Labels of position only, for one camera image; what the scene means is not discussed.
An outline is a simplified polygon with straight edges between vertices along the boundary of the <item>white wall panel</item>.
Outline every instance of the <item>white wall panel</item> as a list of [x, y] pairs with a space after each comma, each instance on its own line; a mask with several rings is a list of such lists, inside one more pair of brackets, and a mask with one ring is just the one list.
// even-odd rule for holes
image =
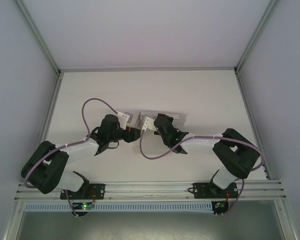
[[242, 72], [273, 176], [300, 231], [300, 1], [282, 0]]
[[24, 0], [61, 69], [234, 67], [269, 0]]
[[0, 239], [54, 79], [13, 1], [0, 0]]
[[[86, 136], [81, 108], [89, 98], [101, 98], [120, 112], [184, 113], [187, 118], [185, 126], [180, 127], [182, 131], [212, 135], [234, 128], [254, 143], [233, 70], [66, 72], [47, 137], [49, 141], [72, 143]], [[89, 102], [84, 112], [91, 129], [100, 126], [105, 115], [112, 113], [98, 101]], [[160, 136], [150, 130], [142, 144], [151, 157], [168, 150]], [[121, 141], [117, 149], [72, 162], [67, 169], [78, 171], [93, 182], [208, 181], [221, 166], [215, 154], [170, 153], [157, 160], [147, 160], [140, 153], [139, 141]], [[252, 172], [248, 179], [266, 179], [263, 168]]]

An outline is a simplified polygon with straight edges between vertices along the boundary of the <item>gray wall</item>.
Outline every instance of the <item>gray wall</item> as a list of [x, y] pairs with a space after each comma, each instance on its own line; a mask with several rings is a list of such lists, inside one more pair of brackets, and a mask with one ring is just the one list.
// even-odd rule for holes
[[0, 237], [54, 79], [13, 1], [0, 0]]
[[282, 0], [242, 72], [272, 175], [300, 231], [300, 1]]

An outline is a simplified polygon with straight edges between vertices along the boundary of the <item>white ceiling panel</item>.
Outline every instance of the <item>white ceiling panel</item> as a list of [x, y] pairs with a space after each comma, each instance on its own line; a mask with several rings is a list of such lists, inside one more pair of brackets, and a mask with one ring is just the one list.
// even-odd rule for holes
[[24, 0], [60, 69], [234, 67], [269, 0]]

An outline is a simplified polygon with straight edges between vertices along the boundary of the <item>white vent strip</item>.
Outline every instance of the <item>white vent strip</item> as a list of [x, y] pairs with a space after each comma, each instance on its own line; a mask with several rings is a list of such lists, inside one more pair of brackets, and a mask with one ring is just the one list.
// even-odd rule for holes
[[[67, 202], [29, 202], [25, 212], [68, 212]], [[203, 202], [99, 202], [90, 212], [200, 212], [213, 213], [211, 201]]]

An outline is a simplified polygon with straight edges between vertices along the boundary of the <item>mounting plate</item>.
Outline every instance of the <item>mounting plate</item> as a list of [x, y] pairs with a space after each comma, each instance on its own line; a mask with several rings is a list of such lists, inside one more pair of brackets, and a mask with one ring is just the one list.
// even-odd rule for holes
[[[90, 191], [94, 191], [96, 193], [96, 200], [103, 200], [105, 196], [106, 185], [102, 183], [90, 183], [88, 188], [88, 193], [82, 197], [80, 192], [76, 191], [67, 191], [70, 200], [93, 200], [94, 193]], [[64, 191], [61, 191], [60, 194], [61, 200], [67, 200], [67, 195]]]
[[210, 191], [210, 185], [208, 182], [195, 182], [193, 187], [189, 188], [189, 193], [194, 195], [195, 199], [226, 199], [227, 192], [230, 199], [236, 199], [238, 197], [238, 188], [235, 182], [232, 182], [226, 189], [220, 193], [214, 194]]

